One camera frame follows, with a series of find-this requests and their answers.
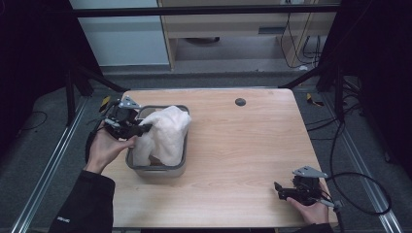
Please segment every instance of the floor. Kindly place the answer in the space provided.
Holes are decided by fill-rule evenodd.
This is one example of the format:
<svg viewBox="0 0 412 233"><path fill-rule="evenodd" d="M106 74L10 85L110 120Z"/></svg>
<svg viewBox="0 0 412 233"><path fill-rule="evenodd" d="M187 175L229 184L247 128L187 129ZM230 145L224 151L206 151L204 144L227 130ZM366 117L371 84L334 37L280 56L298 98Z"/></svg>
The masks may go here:
<svg viewBox="0 0 412 233"><path fill-rule="evenodd" d="M316 39L311 38L306 48L306 55L316 47ZM238 87L270 86L288 83L299 77L316 63L313 59L302 59L307 64L289 67L279 44L274 37L221 38L219 42L207 40L180 40L173 70L151 70L148 67L129 74L107 74L107 79L131 88L183 88L183 87ZM333 120L333 90L318 93L313 78L296 87L293 93L308 130L330 121L331 124L319 130L309 130L309 136L321 167L329 171L329 162L333 157L335 172L362 172L374 177L389 191L392 211L384 216L371 216L362 213L349 204L330 182L331 195L336 200L343 200L343 225L346 232L412 232L412 223L408 215L412 212L409 204L412 196L412 183L404 171L396 164L387 163L379 140L361 115L361 108L354 108L345 116L344 130L339 133L334 152L331 152L333 136L337 123ZM34 212L24 216L28 232L47 230L55 212L58 211L71 190L79 169L83 166L84 142L92 125L87 124L96 118L101 99L106 95L120 96L99 83L93 83L95 92L89 98L77 94L77 104L85 105L78 127L74 128L69 144L61 148L62 155L54 160L57 166L51 170L48 179L49 188L36 193ZM312 94L315 102L324 106L308 103L307 94ZM347 98L346 109L355 106L356 98ZM59 140L67 128L64 89L39 98L34 110L38 112L26 122L26 128L16 138L10 149L10 159L0 165L1 209L0 232L9 232L20 214L24 212L27 200L48 163L53 159ZM373 183L358 177L338 179L339 186L361 208L368 210L385 209L385 198ZM291 232L293 229L281 229Z"/></svg>

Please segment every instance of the silver metal bracket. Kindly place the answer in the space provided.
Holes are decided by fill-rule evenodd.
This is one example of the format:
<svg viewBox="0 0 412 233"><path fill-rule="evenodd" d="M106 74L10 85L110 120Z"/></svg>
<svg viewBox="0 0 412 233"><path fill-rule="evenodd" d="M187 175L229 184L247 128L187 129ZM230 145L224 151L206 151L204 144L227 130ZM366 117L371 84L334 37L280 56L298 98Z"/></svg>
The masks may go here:
<svg viewBox="0 0 412 233"><path fill-rule="evenodd" d="M297 176L306 178L327 178L326 173L320 172L309 166L304 166L302 168L296 169L292 173Z"/></svg>
<svg viewBox="0 0 412 233"><path fill-rule="evenodd" d="M134 102L130 96L126 95L121 102L119 103L119 107L123 109L140 109L142 108L141 105Z"/></svg>

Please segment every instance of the person's right hand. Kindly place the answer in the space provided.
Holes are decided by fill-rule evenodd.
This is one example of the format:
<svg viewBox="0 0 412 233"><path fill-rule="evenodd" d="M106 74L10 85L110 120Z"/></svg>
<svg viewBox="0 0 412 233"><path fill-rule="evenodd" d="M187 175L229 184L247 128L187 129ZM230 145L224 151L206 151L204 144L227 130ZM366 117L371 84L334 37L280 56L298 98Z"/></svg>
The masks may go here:
<svg viewBox="0 0 412 233"><path fill-rule="evenodd" d="M321 189L325 191L325 187L319 183ZM303 216L303 219L308 224L322 224L322 223L329 223L328 220L328 207L325 204L320 202L316 202L311 206L304 206L300 204L298 201L294 200L291 197L287 198L287 201L291 203L300 214Z"/></svg>

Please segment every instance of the white wall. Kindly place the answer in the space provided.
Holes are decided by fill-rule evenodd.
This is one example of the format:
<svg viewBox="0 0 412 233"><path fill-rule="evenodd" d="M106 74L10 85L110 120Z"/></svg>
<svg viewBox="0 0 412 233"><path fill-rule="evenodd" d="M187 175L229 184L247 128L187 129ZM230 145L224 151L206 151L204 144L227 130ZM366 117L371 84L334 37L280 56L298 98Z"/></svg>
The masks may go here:
<svg viewBox="0 0 412 233"><path fill-rule="evenodd" d="M156 0L71 0L74 9L157 7ZM100 66L168 65L159 17L79 18Z"/></svg>

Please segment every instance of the gray carpet floor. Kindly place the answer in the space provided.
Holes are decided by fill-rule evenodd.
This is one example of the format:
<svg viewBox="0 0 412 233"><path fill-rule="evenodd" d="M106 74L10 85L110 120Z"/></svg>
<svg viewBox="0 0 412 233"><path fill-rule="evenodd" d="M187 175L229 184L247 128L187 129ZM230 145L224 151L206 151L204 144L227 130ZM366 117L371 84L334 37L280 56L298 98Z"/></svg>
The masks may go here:
<svg viewBox="0 0 412 233"><path fill-rule="evenodd" d="M108 75L107 78L121 86L133 89L274 87L288 83L300 74L302 72L296 70L260 71L254 67L241 72L220 70L217 73L193 73L189 71L167 74L141 74L139 76L117 76L112 74ZM306 101L306 93L308 92L313 94L315 100L324 102L332 94L332 92L317 93L313 88L315 82L316 78L311 79L293 91L304 122L308 124L308 129L319 125L311 123L332 117L332 113L327 106L320 107ZM51 180L50 187L47 189L36 215L32 219L30 224L32 229L47 228L49 226L52 218L69 194L79 172L85 166L86 137L94 126L88 123L99 116L98 109L102 99L107 95L111 95L112 98L121 97L121 93L115 93L99 83L92 82L92 84L95 88L92 96L81 97L76 93L78 103L86 98L86 109ZM357 100L348 99L347 102L348 106L346 108L356 104ZM412 212L412 205L409 201L412 196L412 182L400 166L385 161L384 151L379 141L376 139L366 118L360 112L361 109L353 110L345 116L345 130L352 136L373 178L382 183L389 191L393 199L393 212L403 232L412 232L412 222L409 220ZM16 221L29 199L65 129L66 114L64 89L59 89L39 98L33 108L33 115L24 126L26 130L21 130L9 150L9 155L5 156L1 162L0 232L8 232L8 229ZM337 125L332 123L320 130L309 132L315 153L323 171L326 173L330 171L331 138L336 130ZM342 136L336 141L333 168L335 172L356 171L356 166L354 166L354 161L348 153ZM373 211L370 198L359 178L345 177L338 179L338 183L345 194L357 204ZM346 232L387 232L378 216L370 216L354 208L342 198L331 182L328 183L328 187L334 200L342 200L345 203L341 214ZM281 232L291 231L293 229L281 229Z"/></svg>

